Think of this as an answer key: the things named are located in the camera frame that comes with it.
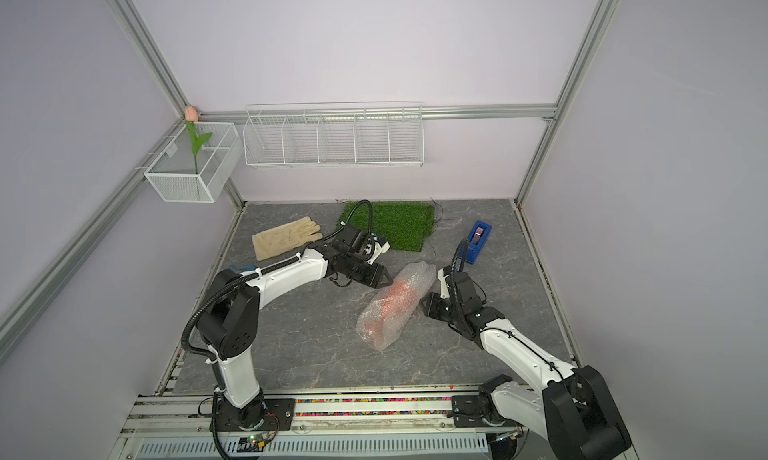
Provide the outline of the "red plastic wine glass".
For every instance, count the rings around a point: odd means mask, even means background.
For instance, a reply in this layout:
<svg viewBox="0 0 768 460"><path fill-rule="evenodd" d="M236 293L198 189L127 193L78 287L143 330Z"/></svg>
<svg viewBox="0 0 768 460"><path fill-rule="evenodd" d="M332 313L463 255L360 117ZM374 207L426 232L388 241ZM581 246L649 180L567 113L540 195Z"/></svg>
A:
<svg viewBox="0 0 768 460"><path fill-rule="evenodd" d="M383 351L402 334L420 294L408 282L396 281L382 290L361 313L357 332L365 343Z"/></svg>

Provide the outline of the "clear bubble wrap sheet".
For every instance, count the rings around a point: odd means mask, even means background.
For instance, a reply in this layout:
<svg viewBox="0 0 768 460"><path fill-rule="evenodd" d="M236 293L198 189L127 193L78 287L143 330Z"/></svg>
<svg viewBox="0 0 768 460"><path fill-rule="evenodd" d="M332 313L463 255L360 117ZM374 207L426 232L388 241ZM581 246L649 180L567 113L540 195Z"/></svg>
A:
<svg viewBox="0 0 768 460"><path fill-rule="evenodd" d="M375 294L361 312L356 332L369 347L384 351L399 339L409 318L436 281L437 269L424 261L404 266L393 284Z"/></svg>

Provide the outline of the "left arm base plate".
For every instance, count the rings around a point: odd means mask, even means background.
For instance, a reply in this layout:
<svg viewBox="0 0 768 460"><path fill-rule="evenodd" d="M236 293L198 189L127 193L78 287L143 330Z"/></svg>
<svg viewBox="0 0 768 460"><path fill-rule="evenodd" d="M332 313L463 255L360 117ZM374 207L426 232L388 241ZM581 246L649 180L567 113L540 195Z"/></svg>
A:
<svg viewBox="0 0 768 460"><path fill-rule="evenodd" d="M289 431L296 400L288 397L254 399L242 409L225 398L217 401L211 416L218 432Z"/></svg>

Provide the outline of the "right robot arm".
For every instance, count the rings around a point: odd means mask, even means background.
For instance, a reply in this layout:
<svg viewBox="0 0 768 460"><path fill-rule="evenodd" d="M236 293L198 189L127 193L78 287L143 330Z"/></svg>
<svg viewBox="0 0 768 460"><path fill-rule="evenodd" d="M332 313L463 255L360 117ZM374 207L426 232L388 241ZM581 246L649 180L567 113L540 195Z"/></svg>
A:
<svg viewBox="0 0 768 460"><path fill-rule="evenodd" d="M484 303L468 273L444 267L437 279L440 291L422 299L424 314L517 375L481 386L482 420L521 424L546 439L558 459L614 459L630 449L630 433L600 372L560 360L530 340Z"/></svg>

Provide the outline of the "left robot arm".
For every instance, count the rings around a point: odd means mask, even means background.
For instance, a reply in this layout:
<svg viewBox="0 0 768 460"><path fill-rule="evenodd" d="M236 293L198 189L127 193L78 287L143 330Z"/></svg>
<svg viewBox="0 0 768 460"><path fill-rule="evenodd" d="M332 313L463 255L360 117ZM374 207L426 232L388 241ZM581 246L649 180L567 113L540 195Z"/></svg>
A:
<svg viewBox="0 0 768 460"><path fill-rule="evenodd" d="M256 430L268 418L251 353L263 307L325 279L338 284L344 277L348 284L371 289L391 286L393 277L378 262L389 249L385 238L346 224L280 262L242 273L225 269L215 276L181 336L182 350L204 357L214 372L215 427Z"/></svg>

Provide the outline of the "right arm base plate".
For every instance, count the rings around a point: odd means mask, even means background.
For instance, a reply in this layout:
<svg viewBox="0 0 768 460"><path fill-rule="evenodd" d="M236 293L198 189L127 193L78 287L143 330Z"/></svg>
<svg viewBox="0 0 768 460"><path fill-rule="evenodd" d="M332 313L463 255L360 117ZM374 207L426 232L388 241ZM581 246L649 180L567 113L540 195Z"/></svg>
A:
<svg viewBox="0 0 768 460"><path fill-rule="evenodd" d="M490 397L481 393L454 395L447 414L458 428L517 428L522 424L502 417Z"/></svg>

